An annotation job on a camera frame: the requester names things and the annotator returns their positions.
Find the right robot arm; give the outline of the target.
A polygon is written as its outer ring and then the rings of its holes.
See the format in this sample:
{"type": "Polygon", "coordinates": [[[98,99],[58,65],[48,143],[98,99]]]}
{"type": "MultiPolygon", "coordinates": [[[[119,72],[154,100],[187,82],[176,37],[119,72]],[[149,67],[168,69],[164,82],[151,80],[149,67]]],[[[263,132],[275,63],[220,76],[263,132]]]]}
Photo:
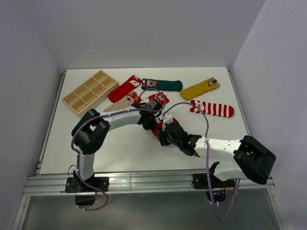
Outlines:
{"type": "Polygon", "coordinates": [[[276,156],[252,136],[223,140],[188,134],[178,122],[159,123],[153,131],[161,146],[174,145],[187,156],[213,157],[208,183],[217,187],[223,181],[246,177],[266,184],[276,156]]]}

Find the red sock with santa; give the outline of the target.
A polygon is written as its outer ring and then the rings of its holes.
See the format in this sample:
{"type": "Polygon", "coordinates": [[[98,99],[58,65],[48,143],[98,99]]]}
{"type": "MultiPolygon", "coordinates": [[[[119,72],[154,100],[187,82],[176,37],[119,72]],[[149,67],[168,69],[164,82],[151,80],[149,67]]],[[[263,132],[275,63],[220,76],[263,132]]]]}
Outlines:
{"type": "Polygon", "coordinates": [[[158,125],[157,125],[157,127],[156,127],[156,129],[152,129],[151,130],[151,132],[154,134],[154,136],[157,138],[157,133],[158,133],[158,131],[164,131],[165,132],[165,130],[166,130],[166,126],[167,126],[168,124],[163,124],[163,122],[159,122],[158,123],[158,125]]]}

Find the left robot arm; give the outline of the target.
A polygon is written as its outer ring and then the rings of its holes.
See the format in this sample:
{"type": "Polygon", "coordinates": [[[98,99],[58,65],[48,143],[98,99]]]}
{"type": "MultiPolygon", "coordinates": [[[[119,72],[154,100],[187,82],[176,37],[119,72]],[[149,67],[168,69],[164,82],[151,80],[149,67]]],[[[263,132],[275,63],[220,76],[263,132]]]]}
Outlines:
{"type": "Polygon", "coordinates": [[[82,191],[92,189],[95,153],[102,147],[108,132],[127,125],[141,125],[143,129],[151,130],[157,126],[156,115],[162,109],[156,99],[151,99],[113,112],[88,110],[71,132],[71,148],[77,155],[73,173],[76,186],[82,191]]]}

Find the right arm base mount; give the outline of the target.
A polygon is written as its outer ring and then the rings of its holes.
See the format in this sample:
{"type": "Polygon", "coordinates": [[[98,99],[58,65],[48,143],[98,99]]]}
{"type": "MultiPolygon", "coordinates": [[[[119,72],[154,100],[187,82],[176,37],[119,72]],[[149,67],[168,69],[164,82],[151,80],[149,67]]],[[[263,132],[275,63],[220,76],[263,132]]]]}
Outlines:
{"type": "MultiPolygon", "coordinates": [[[[192,175],[193,180],[191,186],[194,189],[206,190],[207,199],[211,202],[211,196],[209,192],[209,182],[206,173],[195,173],[192,175]]],[[[213,193],[213,200],[215,203],[223,203],[230,199],[230,196],[227,194],[227,188],[234,188],[236,186],[235,179],[229,179],[226,181],[221,181],[213,175],[210,175],[211,188],[213,193]]]]}

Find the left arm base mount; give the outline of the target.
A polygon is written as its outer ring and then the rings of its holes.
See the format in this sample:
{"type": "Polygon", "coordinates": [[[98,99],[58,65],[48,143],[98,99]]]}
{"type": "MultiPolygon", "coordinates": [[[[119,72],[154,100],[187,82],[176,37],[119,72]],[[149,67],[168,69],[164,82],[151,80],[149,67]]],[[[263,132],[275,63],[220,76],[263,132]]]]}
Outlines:
{"type": "Polygon", "coordinates": [[[75,175],[69,177],[66,181],[64,192],[67,194],[74,193],[94,193],[94,195],[75,195],[75,204],[79,207],[91,206],[96,201],[97,193],[102,193],[106,196],[106,202],[109,200],[106,192],[108,191],[109,178],[92,176],[83,183],[80,178],[75,175]]]}

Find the wooden compartment tray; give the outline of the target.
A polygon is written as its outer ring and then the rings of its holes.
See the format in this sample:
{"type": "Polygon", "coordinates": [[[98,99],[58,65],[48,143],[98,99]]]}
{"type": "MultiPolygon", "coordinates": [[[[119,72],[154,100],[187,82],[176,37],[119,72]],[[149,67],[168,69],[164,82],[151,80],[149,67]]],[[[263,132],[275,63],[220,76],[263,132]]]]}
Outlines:
{"type": "Polygon", "coordinates": [[[62,98],[63,103],[78,117],[96,108],[118,88],[119,82],[102,70],[62,98]]]}

